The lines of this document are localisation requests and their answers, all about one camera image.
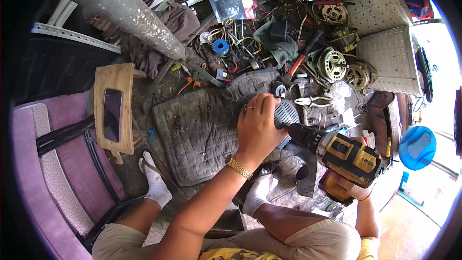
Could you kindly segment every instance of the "concrete pole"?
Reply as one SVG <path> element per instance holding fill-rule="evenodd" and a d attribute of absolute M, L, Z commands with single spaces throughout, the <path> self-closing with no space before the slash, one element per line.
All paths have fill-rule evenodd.
<path fill-rule="evenodd" d="M 171 59 L 185 58 L 184 45 L 176 39 L 143 0 L 72 0 L 101 15 Z"/>

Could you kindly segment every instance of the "blue plastic bowl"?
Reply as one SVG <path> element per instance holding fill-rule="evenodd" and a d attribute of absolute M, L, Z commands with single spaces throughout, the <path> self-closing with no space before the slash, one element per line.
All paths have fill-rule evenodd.
<path fill-rule="evenodd" d="M 399 156 L 410 170 L 417 171 L 431 163 L 436 151 L 436 138 L 425 126 L 413 126 L 401 138 Z"/>

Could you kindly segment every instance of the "yellow cordless drill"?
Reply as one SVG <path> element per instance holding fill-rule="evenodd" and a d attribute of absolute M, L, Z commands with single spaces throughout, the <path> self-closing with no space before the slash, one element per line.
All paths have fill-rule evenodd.
<path fill-rule="evenodd" d="M 362 188 L 369 187 L 382 170 L 382 158 L 372 148 L 336 131 L 325 132 L 298 123 L 287 129 L 291 142 L 315 153 L 318 161 L 329 169 L 322 176 L 319 188 L 334 201 L 349 205 L 353 197 L 337 184 L 330 170 Z"/>

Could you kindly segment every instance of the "foot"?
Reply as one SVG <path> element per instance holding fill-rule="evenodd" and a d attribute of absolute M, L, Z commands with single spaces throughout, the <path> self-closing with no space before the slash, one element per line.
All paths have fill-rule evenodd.
<path fill-rule="evenodd" d="M 149 167 L 152 166 L 156 169 L 156 165 L 154 164 L 151 154 L 147 151 L 143 152 L 143 158 L 138 160 L 138 165 L 140 166 L 140 170 L 145 174 L 149 185 L 149 190 L 145 199 L 151 199 L 157 202 L 161 209 L 164 208 L 164 206 L 172 199 L 172 194 L 167 188 L 165 182 L 162 180 L 160 174 Z"/>
<path fill-rule="evenodd" d="M 261 180 L 257 180 L 250 188 L 245 197 L 242 212 L 251 217 L 254 217 L 255 211 L 263 203 L 269 203 L 266 200 L 269 192 L 278 185 L 278 180 L 273 175 L 263 176 Z"/>

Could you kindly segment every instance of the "hand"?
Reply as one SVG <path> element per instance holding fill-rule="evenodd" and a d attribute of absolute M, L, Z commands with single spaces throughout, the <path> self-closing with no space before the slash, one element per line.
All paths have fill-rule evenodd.
<path fill-rule="evenodd" d="M 280 102 L 272 94 L 258 94 L 242 109 L 237 121 L 236 160 L 240 165 L 256 169 L 287 136 L 285 128 L 278 130 L 274 126 L 274 110 Z"/>
<path fill-rule="evenodd" d="M 352 137 L 352 140 L 358 141 L 360 143 L 366 144 L 366 141 L 364 141 L 364 138 L 357 136 L 357 137 Z M 372 193 L 372 187 L 371 185 L 368 188 L 361 188 L 360 186 L 357 186 L 353 184 L 352 182 L 348 181 L 344 177 L 338 175 L 337 173 L 332 171 L 332 176 L 334 177 L 334 180 L 342 187 L 344 187 L 347 191 L 350 192 L 351 196 L 359 201 L 363 201 L 367 199 L 370 194 Z"/>

